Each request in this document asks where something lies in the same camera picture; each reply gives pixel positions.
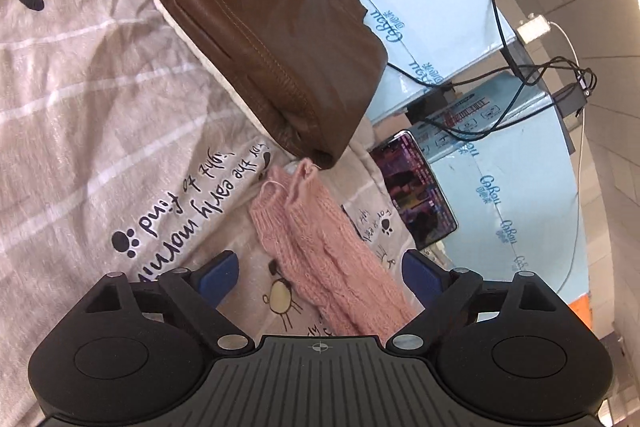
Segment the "black smartphone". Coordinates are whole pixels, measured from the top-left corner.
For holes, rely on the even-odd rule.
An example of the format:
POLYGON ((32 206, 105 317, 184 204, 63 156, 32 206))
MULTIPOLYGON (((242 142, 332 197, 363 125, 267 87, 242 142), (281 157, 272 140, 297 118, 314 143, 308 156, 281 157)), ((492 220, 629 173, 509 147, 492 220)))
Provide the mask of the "black smartphone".
POLYGON ((401 130, 378 144, 370 155, 419 251, 457 230, 458 221, 449 202, 409 130, 401 130))

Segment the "orange printed sheet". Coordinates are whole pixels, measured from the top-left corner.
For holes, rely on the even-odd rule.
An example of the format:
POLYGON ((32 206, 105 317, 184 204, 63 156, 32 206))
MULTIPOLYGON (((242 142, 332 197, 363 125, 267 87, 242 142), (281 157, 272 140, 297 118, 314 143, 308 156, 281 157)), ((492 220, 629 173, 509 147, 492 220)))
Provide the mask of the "orange printed sheet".
POLYGON ((588 327, 588 329, 593 329, 592 310, 590 305, 590 296, 588 294, 581 295, 568 306, 580 318, 580 321, 588 327))

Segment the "grey striped cartoon bedsheet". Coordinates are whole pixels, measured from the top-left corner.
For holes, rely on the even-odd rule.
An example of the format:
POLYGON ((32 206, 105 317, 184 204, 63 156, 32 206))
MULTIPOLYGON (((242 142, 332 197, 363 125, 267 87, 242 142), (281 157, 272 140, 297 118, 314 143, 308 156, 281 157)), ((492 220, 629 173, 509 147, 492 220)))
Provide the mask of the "grey striped cartoon bedsheet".
POLYGON ((250 219, 273 167, 311 160, 375 257, 399 259, 413 240, 369 129, 364 113, 330 168, 288 153, 160 0, 1 0, 2 424, 38 423, 29 360, 108 272, 152 282, 232 249, 240 286, 222 311, 250 337, 279 332, 250 219))

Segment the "black power adapter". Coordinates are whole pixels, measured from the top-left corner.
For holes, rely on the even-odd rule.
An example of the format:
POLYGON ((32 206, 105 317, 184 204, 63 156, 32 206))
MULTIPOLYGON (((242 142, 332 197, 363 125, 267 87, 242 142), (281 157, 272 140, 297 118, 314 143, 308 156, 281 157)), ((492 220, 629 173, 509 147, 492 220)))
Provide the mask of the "black power adapter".
POLYGON ((552 94, 556 113, 561 118, 579 114, 587 105, 587 95, 578 82, 573 82, 552 94))

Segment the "white power adapter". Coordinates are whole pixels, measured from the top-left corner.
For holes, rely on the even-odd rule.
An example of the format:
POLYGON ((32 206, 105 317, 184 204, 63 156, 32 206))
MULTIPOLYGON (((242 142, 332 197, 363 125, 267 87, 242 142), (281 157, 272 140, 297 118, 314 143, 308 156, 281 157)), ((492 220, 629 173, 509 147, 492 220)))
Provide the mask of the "white power adapter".
POLYGON ((543 15, 532 14, 516 28, 521 42, 529 44, 541 38, 551 30, 551 25, 543 15))

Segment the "large blue tissue box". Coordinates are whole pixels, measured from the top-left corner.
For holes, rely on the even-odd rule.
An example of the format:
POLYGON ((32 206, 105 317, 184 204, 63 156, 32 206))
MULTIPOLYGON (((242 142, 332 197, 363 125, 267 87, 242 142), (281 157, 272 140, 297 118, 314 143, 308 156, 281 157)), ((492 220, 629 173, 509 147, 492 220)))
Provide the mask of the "large blue tissue box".
POLYGON ((537 273, 566 303, 588 291, 586 236, 550 96, 502 72, 411 127, 458 222, 457 267, 488 280, 537 273))

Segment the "pink knitted sweater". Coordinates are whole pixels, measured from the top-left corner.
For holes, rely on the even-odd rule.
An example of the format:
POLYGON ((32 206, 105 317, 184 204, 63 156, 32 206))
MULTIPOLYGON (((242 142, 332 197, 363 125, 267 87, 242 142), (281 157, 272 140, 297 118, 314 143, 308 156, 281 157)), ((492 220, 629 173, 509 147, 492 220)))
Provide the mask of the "pink knitted sweater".
POLYGON ((332 334, 390 339, 418 314, 309 159, 273 167, 250 204, 259 242, 332 334))

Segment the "brown leather jacket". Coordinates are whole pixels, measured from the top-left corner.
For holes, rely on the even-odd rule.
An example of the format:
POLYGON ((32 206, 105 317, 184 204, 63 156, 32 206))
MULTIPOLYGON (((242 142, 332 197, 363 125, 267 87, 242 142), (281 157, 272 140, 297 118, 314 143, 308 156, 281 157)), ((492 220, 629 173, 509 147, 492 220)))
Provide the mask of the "brown leather jacket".
POLYGON ((359 0, 160 0, 288 153, 332 167, 378 89, 386 49, 359 0))

